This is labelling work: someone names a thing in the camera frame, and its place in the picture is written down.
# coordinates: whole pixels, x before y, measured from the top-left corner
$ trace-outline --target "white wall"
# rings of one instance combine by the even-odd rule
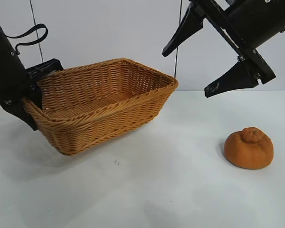
[[[225,0],[217,0],[225,9]],[[49,28],[41,43],[45,60],[59,59],[64,68],[116,57],[132,58],[174,75],[175,52],[161,55],[178,27],[181,0],[32,0],[37,23]],[[189,2],[183,0],[182,15]],[[0,24],[18,35],[33,24],[29,0],[0,0]],[[36,38],[32,34],[21,41]],[[18,40],[11,40],[15,45]],[[285,90],[285,33],[259,49],[277,78],[256,90]],[[20,47],[26,67],[41,62],[38,46]],[[204,29],[179,47],[179,90],[203,90],[236,63],[237,55],[205,20]]]
[[[217,0],[224,9],[225,0]],[[183,1],[182,15],[188,2]],[[285,90],[285,33],[277,34],[258,48],[265,61],[275,72],[277,78],[255,90]],[[179,47],[177,79],[179,90],[204,90],[221,77],[237,61],[237,55],[218,32],[204,20],[204,28],[190,37]]]
[[[174,74],[175,54],[161,53],[178,25],[179,0],[33,0],[33,6],[50,32],[45,60],[55,57],[69,68],[127,57]]]
[[[0,0],[0,25],[9,36],[18,36],[34,26],[29,0]],[[20,42],[29,42],[37,38],[36,33],[27,38],[9,39],[13,47]],[[40,52],[37,45],[20,46],[20,59],[27,67],[41,62]]]

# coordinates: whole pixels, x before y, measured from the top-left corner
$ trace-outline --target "screw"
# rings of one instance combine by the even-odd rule
[[[243,62],[243,61],[245,60],[245,58],[244,58],[243,56],[238,56],[238,57],[237,57],[237,60],[238,60],[239,62]]]
[[[257,73],[256,76],[255,76],[255,78],[256,78],[256,79],[260,79],[260,78],[261,78],[261,74],[260,74],[260,73]]]
[[[31,91],[34,91],[36,89],[36,87],[34,85],[30,86]]]
[[[5,104],[11,105],[11,100],[6,101]]]

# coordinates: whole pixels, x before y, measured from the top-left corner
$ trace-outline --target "basket rim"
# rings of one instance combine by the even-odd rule
[[[171,94],[178,86],[178,81],[174,77],[169,76],[165,73],[162,73],[162,72],[155,70],[149,66],[145,66],[141,63],[138,63],[138,62],[131,60],[131,59],[128,59],[128,58],[116,58],[116,59],[106,60],[103,62],[94,63],[94,64],[90,64],[90,65],[73,67],[73,68],[63,70],[63,72],[61,72],[61,71],[56,72],[56,74],[70,74],[70,73],[74,73],[74,72],[78,72],[78,71],[84,71],[87,67],[89,67],[89,68],[100,67],[100,66],[105,66],[105,65],[111,65],[114,63],[118,63],[118,62],[127,62],[130,64],[134,64],[136,66],[142,67],[145,70],[151,70],[151,71],[158,73],[164,77],[167,77],[168,79],[171,80],[171,83],[165,87],[161,87],[161,88],[158,88],[155,90],[151,90],[147,93],[131,97],[130,99],[126,99],[126,100],[120,101],[118,103],[109,104],[109,105],[94,109],[90,112],[85,112],[82,114],[75,115],[75,116],[70,117],[70,118],[50,117],[48,114],[44,113],[39,107],[37,107],[32,101],[30,101],[29,99],[27,99],[25,97],[22,99],[22,102],[24,103],[24,106],[27,109],[26,111],[30,115],[32,115],[34,118],[37,117],[38,119],[42,119],[43,122],[53,124],[53,125],[62,125],[63,123],[70,124],[71,122],[76,123],[78,121],[80,121],[80,123],[83,124],[83,123],[89,122],[91,120],[96,121],[100,118],[104,118],[104,117],[114,113],[117,109],[120,110],[121,107],[124,110],[128,107],[132,107],[134,105],[138,105],[138,104],[141,104],[141,103],[146,102],[148,100],[154,99],[154,98],[158,97],[159,95]]]
[[[118,109],[120,109],[120,107],[123,107],[125,109],[127,107],[131,107],[134,105],[141,104],[143,102],[146,102],[148,100],[156,98],[155,95],[159,92],[161,95],[162,94],[170,94],[175,90],[176,87],[177,87],[177,83],[173,83],[173,84],[170,84],[166,87],[159,88],[156,90],[152,90],[152,91],[149,91],[145,94],[137,95],[137,96],[134,96],[130,99],[120,101],[118,103],[109,104],[109,105],[103,106],[101,108],[97,108],[95,110],[92,110],[90,112],[75,115],[71,118],[50,117],[48,114],[44,113],[39,107],[37,107],[32,101],[30,101],[26,97],[23,98],[22,101],[25,103],[25,105],[27,105],[30,108],[30,110],[35,111],[34,114],[37,114],[40,117],[42,117],[44,121],[47,121],[48,123],[53,123],[53,124],[54,123],[56,123],[56,124],[61,123],[62,124],[65,122],[69,123],[69,122],[76,121],[79,119],[82,120],[83,118],[86,118],[86,117],[89,117],[89,119],[92,118],[93,120],[97,120],[99,118],[103,118],[105,116],[110,115],[111,113],[113,113],[115,111],[115,109],[117,107],[118,107]]]

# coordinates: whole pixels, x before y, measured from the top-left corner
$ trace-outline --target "white table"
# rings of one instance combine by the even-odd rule
[[[222,155],[245,127],[273,163]],[[175,92],[142,128],[75,157],[0,108],[0,228],[285,228],[285,91]]]

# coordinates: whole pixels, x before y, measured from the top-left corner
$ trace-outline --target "woven basket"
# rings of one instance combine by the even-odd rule
[[[24,98],[38,129],[74,155],[152,120],[176,79],[126,58],[63,70],[40,81],[42,107]]]

